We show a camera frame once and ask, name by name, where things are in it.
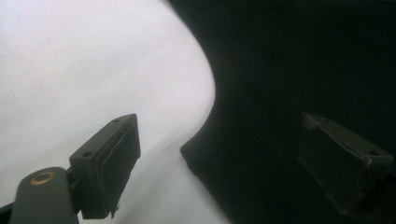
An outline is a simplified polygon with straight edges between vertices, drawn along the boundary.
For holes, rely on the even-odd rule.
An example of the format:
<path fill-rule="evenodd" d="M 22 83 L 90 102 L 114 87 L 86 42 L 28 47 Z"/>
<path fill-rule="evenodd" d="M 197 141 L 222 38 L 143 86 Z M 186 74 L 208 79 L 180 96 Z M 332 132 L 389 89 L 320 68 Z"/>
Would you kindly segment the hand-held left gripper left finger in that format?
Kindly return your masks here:
<path fill-rule="evenodd" d="M 103 219 L 118 210 L 120 197 L 140 158 L 136 114 L 111 120 L 70 158 L 83 195 L 84 219 Z"/>

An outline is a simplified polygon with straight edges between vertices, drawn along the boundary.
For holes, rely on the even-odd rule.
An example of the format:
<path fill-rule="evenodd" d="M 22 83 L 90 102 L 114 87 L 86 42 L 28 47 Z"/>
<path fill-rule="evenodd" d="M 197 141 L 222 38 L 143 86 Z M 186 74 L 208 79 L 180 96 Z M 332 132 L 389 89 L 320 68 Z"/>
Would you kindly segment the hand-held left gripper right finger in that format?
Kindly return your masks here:
<path fill-rule="evenodd" d="M 340 214 L 371 217 L 375 188 L 389 173 L 393 156 L 331 119 L 304 114 L 298 161 Z"/>

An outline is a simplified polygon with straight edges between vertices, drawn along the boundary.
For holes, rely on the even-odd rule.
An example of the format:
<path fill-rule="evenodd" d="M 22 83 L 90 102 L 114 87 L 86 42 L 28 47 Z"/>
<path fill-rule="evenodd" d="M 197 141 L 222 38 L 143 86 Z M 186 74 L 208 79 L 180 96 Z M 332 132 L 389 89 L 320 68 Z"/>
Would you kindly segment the black shirt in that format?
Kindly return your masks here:
<path fill-rule="evenodd" d="M 215 103 L 181 149 L 231 224 L 396 224 L 339 214 L 297 160 L 302 116 L 396 154 L 396 0 L 169 0 Z"/>

